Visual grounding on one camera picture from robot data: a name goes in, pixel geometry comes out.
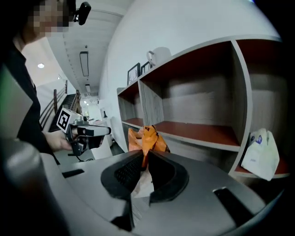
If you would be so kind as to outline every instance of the staircase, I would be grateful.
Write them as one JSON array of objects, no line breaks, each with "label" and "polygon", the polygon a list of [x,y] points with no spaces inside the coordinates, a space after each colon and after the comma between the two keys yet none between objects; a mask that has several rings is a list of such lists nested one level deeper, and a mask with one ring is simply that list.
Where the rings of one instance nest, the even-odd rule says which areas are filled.
[{"label": "staircase", "polygon": [[49,132],[54,132],[54,131],[59,130],[59,127],[57,127],[56,123],[57,123],[57,120],[59,118],[59,114],[61,112],[61,109],[64,107],[64,108],[67,108],[67,109],[71,110],[71,106],[73,104],[73,101],[74,101],[75,97],[76,97],[76,94],[67,95],[65,97],[65,100],[63,101],[63,103],[61,104],[61,106],[59,107],[57,113],[54,116],[54,119],[53,119],[53,121],[51,123],[51,126],[50,126],[50,129],[49,129]]}]

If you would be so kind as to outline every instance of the black cable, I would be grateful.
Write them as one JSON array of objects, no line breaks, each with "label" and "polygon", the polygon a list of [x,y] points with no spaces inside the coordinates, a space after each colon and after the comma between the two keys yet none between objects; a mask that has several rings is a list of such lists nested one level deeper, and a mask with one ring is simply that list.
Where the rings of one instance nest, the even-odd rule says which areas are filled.
[{"label": "black cable", "polygon": [[[78,158],[78,156],[76,156]],[[83,160],[81,160],[80,158],[78,158],[79,162],[84,162]]]},{"label": "black cable", "polygon": [[87,160],[81,160],[80,158],[78,158],[79,162],[85,162],[85,161],[91,161],[93,160],[93,158],[87,159]]}]

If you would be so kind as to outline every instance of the person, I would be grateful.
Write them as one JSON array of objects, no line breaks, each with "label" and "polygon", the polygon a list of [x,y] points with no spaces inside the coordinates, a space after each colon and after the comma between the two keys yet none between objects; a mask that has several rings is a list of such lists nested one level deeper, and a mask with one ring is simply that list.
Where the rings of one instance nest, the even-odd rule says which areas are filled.
[{"label": "person", "polygon": [[26,58],[21,54],[25,45],[35,42],[53,31],[69,26],[76,11],[76,0],[32,0],[22,1],[26,21],[20,27],[13,41],[9,44],[4,64],[20,87],[33,101],[18,132],[18,138],[35,146],[40,153],[54,157],[54,152],[71,150],[64,133],[59,130],[53,133],[42,131],[39,123],[40,103],[36,87],[25,66]]}]

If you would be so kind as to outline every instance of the ceiling light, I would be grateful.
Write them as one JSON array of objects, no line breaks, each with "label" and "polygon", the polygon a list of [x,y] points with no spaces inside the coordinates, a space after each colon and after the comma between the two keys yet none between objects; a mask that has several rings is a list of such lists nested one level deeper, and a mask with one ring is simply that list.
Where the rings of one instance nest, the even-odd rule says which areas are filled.
[{"label": "ceiling light", "polygon": [[44,64],[43,63],[40,63],[39,65],[38,65],[38,67],[40,68],[40,69],[43,69],[44,68]]},{"label": "ceiling light", "polygon": [[89,76],[88,52],[80,52],[80,62],[83,76]]},{"label": "ceiling light", "polygon": [[86,84],[85,87],[86,87],[87,92],[90,93],[90,91],[91,91],[90,90],[90,85],[89,84]]}]

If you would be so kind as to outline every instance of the orange bag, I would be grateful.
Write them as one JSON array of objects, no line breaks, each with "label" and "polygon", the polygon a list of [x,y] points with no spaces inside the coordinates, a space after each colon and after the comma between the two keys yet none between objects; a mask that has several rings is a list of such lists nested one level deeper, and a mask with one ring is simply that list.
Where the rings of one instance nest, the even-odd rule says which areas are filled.
[{"label": "orange bag", "polygon": [[152,126],[144,126],[143,129],[135,132],[133,129],[128,130],[129,151],[143,150],[144,158],[142,167],[146,168],[148,165],[148,151],[162,151],[170,152],[163,137],[159,135]]}]

